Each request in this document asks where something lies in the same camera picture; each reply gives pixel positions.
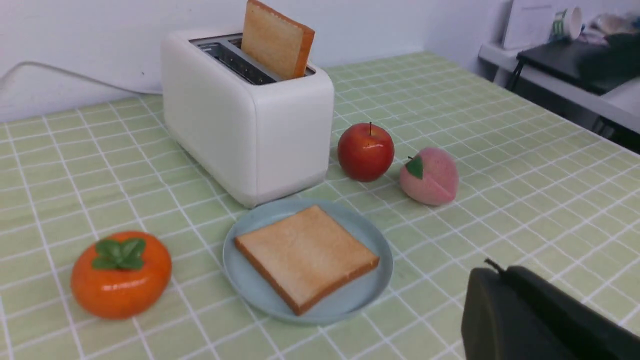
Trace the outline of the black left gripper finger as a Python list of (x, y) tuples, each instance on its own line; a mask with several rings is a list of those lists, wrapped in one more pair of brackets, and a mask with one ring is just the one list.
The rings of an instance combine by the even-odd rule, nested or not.
[(467, 282), (461, 336), (468, 360), (637, 360), (637, 335), (530, 269), (491, 259)]

